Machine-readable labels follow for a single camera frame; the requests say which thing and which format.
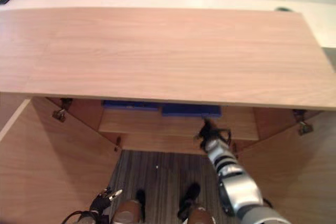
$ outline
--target electrical cord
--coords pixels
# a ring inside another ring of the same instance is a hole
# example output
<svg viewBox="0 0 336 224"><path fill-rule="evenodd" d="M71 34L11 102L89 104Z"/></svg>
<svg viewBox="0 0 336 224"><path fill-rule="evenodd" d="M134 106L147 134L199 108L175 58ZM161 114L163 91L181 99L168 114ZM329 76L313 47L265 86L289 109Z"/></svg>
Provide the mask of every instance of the electrical cord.
<svg viewBox="0 0 336 224"><path fill-rule="evenodd" d="M264 202L270 207L270 208L273 208L273 204L271 203L271 201L269 201L268 199L266 198L263 198Z"/></svg>
<svg viewBox="0 0 336 224"><path fill-rule="evenodd" d="M67 223L67 221L68 221L72 216L74 216L74 215L81 215L82 213L83 213L83 211L75 211L75 212L69 214L68 217L65 218L64 221L62 221L62 224Z"/></svg>

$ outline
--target wood grain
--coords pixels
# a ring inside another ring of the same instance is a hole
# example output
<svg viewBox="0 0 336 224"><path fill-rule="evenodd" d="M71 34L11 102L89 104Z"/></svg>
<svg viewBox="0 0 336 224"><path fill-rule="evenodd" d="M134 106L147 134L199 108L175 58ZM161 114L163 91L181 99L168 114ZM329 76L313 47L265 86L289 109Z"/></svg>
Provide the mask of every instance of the wood grain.
<svg viewBox="0 0 336 224"><path fill-rule="evenodd" d="M186 136L164 136L155 134L122 134L120 147L123 150L185 153L204 155L200 141Z"/></svg>
<svg viewBox="0 0 336 224"><path fill-rule="evenodd" d="M336 218L336 113L308 122L314 132L300 137L293 126L255 144L240 162L291 223L334 223Z"/></svg>
<svg viewBox="0 0 336 224"><path fill-rule="evenodd" d="M229 128L233 139L258 140L253 108L222 107L222 116L213 118L220 128ZM162 116L160 111L105 109L99 131L188 136L193 138L204 125L201 117Z"/></svg>
<svg viewBox="0 0 336 224"><path fill-rule="evenodd" d="M45 98L25 100L0 133L0 218L61 223L87 209L106 185L120 150Z"/></svg>
<svg viewBox="0 0 336 224"><path fill-rule="evenodd" d="M12 10L0 29L0 92L336 109L336 73L298 13Z"/></svg>
<svg viewBox="0 0 336 224"><path fill-rule="evenodd" d="M0 131L25 98L21 94L0 93Z"/></svg>
<svg viewBox="0 0 336 224"><path fill-rule="evenodd" d="M59 98L49 98L49 100L54 104L61 106L61 100ZM104 108L101 106L101 100L74 99L68 113L81 120L95 131L98 131L103 111ZM112 132L100 132L100 134L114 144L117 143L117 138L120 136L120 134Z"/></svg>
<svg viewBox="0 0 336 224"><path fill-rule="evenodd" d="M290 109L254 108L254 113L260 140L265 140L297 123L293 110ZM320 111L307 111L304 118L309 119L318 113Z"/></svg>

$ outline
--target striped carpet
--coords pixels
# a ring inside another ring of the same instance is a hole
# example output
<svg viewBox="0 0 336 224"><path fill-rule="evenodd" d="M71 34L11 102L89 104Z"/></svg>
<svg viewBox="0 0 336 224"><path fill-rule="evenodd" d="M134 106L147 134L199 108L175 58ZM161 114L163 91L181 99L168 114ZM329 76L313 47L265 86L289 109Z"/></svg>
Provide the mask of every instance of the striped carpet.
<svg viewBox="0 0 336 224"><path fill-rule="evenodd" d="M221 223L238 223L226 217L218 200L217 175L207 157L189 154L123 151L111 178L112 189L123 189L112 202L111 215L118 204L134 199L137 189L146 192L146 223L181 223L176 213L182 193L198 182L198 203Z"/></svg>

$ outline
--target cabinet hinge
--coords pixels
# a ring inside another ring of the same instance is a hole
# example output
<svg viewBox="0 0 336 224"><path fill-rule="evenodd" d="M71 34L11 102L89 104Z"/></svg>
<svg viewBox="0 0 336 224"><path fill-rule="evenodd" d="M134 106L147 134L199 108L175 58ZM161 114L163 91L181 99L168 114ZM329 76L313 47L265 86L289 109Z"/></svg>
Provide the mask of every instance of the cabinet hinge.
<svg viewBox="0 0 336 224"><path fill-rule="evenodd" d="M307 133L310 133L314 131L314 128L311 124L308 124L305 122L304 114L307 110L293 110L293 115L296 119L296 121L299 123L299 135L305 135Z"/></svg>
<svg viewBox="0 0 336 224"><path fill-rule="evenodd" d="M69 110L71 104L72 104L72 98L61 98L60 99L62 104L61 104L61 109L60 110L55 110L52 114L53 118L57 119L60 122L64 122L66 117L65 113L66 111Z"/></svg>

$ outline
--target black shoe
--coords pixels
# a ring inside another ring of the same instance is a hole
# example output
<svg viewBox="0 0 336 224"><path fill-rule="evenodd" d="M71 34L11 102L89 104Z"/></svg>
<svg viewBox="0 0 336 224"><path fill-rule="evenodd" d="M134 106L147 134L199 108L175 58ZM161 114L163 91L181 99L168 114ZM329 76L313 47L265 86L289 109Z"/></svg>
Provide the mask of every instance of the black shoe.
<svg viewBox="0 0 336 224"><path fill-rule="evenodd" d="M142 220L142 222L145 222L145 220L146 220L146 212L145 212L146 194L145 194L145 191L142 190L142 189L139 189L136 192L135 199L141 204L141 220Z"/></svg>
<svg viewBox="0 0 336 224"><path fill-rule="evenodd" d="M177 213L177 217L185 221L189 214L190 214L190 208L193 204L195 204L196 198L199 196L201 192L201 187L198 183L192 183L190 187L188 188L185 195L180 200L180 209Z"/></svg>

